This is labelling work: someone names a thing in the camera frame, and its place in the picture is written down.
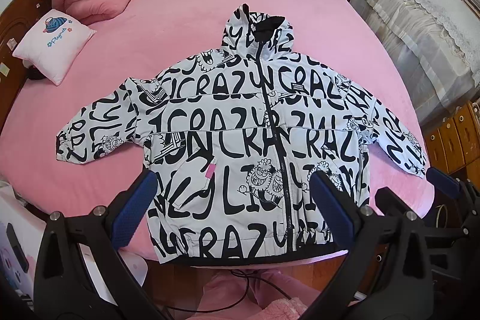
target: white cloth cover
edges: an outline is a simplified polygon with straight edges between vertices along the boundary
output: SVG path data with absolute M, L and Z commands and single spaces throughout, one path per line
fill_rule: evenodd
M 462 0 L 415 0 L 441 23 L 464 52 L 475 86 L 480 83 L 480 20 Z
M 350 0 L 382 42 L 424 125 L 474 93 L 465 54 L 445 27 L 415 0 Z

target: wooden headboard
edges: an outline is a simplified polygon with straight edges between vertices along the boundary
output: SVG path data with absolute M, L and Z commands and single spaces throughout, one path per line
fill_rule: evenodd
M 10 69 L 7 76 L 0 73 L 0 133 L 27 72 L 22 61 L 11 55 L 7 43 L 12 38 L 19 43 L 35 22 L 51 10 L 51 4 L 51 0 L 13 0 L 0 15 L 0 63 Z

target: white pillow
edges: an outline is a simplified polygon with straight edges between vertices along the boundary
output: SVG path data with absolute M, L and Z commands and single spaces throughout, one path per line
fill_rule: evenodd
M 96 31 L 52 9 L 22 38 L 13 56 L 28 60 L 57 86 Z

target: jacket label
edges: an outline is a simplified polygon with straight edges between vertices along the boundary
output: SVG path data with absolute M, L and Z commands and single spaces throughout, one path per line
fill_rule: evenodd
M 305 87 L 303 87 L 302 84 L 292 83 L 292 90 L 295 92 L 303 92 L 305 94 L 308 94 L 307 90 L 305 89 Z

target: black zipper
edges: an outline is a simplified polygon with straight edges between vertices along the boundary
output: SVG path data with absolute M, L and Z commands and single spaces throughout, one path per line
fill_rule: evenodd
M 283 185 L 283 196 L 285 197 L 285 215 L 286 215 L 286 251 L 293 251 L 293 223 L 292 223 L 292 204 L 290 201 L 290 186 L 289 186 L 289 176 L 287 174 L 287 165 L 285 164 L 285 159 L 281 154 L 281 141 L 278 135 L 277 129 L 274 123 L 274 117 L 272 113 L 272 108 L 270 107 L 270 100 L 268 99 L 267 89 L 265 86 L 265 78 L 263 76 L 263 69 L 260 60 L 260 54 L 262 53 L 263 46 L 265 42 L 259 43 L 257 55 L 255 61 L 258 67 L 258 74 L 260 76 L 260 84 L 262 86 L 263 100 L 265 101 L 265 107 L 267 109 L 268 119 L 270 122 L 270 129 L 272 131 L 275 150 L 277 151 L 278 161 L 280 163 L 280 173 L 282 174 L 282 185 Z

